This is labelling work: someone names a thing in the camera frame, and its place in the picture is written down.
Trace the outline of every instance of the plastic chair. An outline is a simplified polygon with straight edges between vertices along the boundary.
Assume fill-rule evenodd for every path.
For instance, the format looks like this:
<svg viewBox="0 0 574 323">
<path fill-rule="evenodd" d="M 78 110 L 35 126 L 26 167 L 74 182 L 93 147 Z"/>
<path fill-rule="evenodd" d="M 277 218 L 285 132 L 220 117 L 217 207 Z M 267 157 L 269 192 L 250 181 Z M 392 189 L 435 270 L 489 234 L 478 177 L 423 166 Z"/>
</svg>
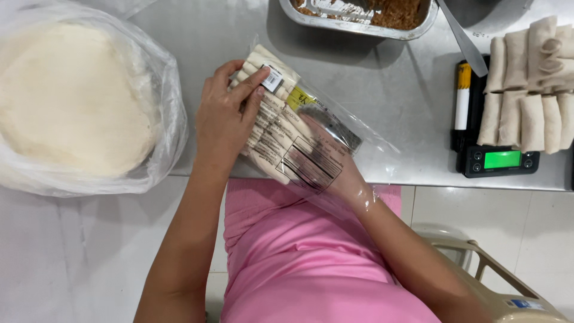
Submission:
<svg viewBox="0 0 574 323">
<path fill-rule="evenodd" d="M 478 254 L 480 262 L 475 277 L 472 277 L 446 256 L 443 256 L 448 260 L 449 266 L 468 284 L 485 308 L 490 311 L 494 323 L 571 323 L 548 301 L 478 247 L 476 241 L 440 238 L 426 238 L 426 241 L 430 242 L 435 248 L 455 249 L 464 252 L 474 251 Z M 487 266 L 522 295 L 498 294 L 483 285 L 480 281 Z"/>
</svg>

